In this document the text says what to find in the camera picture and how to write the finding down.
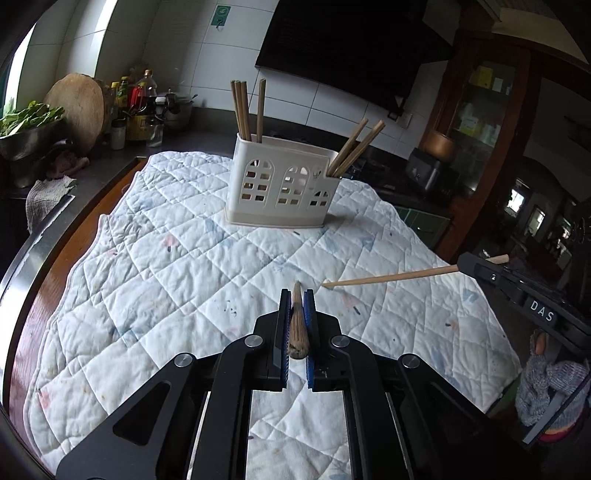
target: wooden cutting board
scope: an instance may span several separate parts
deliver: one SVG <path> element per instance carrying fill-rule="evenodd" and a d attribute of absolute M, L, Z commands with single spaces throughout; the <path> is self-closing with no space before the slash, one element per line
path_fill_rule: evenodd
<path fill-rule="evenodd" d="M 51 87 L 44 102 L 64 108 L 76 151 L 86 155 L 108 119 L 101 85 L 88 75 L 70 73 Z"/>

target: towel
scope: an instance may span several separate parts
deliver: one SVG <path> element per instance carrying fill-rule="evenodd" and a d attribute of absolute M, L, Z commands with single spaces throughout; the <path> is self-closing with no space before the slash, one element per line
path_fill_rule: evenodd
<path fill-rule="evenodd" d="M 75 179 L 68 176 L 59 180 L 37 180 L 35 182 L 25 203 L 29 233 L 32 233 L 61 198 L 74 188 L 75 183 Z"/>

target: green sign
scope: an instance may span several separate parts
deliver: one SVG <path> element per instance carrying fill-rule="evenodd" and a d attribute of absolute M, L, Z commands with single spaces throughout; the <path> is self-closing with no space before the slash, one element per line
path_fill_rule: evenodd
<path fill-rule="evenodd" d="M 216 12 L 213 14 L 212 25 L 214 27 L 223 27 L 226 24 L 226 19 L 228 18 L 228 13 L 230 13 L 230 6 L 228 5 L 218 5 L 216 7 Z"/>

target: window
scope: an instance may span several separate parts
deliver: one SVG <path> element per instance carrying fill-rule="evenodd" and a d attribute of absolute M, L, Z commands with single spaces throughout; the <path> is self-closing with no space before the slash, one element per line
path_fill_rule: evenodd
<path fill-rule="evenodd" d="M 545 216 L 546 214 L 538 207 L 534 209 L 534 213 L 531 214 L 530 221 L 527 222 L 527 229 L 532 235 L 535 235 L 538 232 Z"/>
<path fill-rule="evenodd" d="M 525 201 L 525 197 L 519 193 L 517 190 L 511 190 L 511 200 L 505 206 L 505 211 L 513 216 L 516 217 L 523 206 L 523 202 Z"/>

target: quilted mat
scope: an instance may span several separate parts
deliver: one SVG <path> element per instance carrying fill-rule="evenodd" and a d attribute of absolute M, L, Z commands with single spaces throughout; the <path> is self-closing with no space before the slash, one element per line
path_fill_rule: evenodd
<path fill-rule="evenodd" d="M 222 351 L 296 280 L 345 334 L 380 355 L 416 353 L 481 410 L 518 375 L 463 274 L 320 287 L 446 265 L 367 184 L 342 180 L 323 228 L 251 228 L 225 221 L 231 168 L 229 158 L 159 153 L 100 217 L 48 321 L 25 403 L 29 439 L 50 470 L 175 354 Z M 282 393 L 254 392 L 247 477 L 350 477 L 341 393 L 309 391 L 304 361 L 290 362 Z"/>

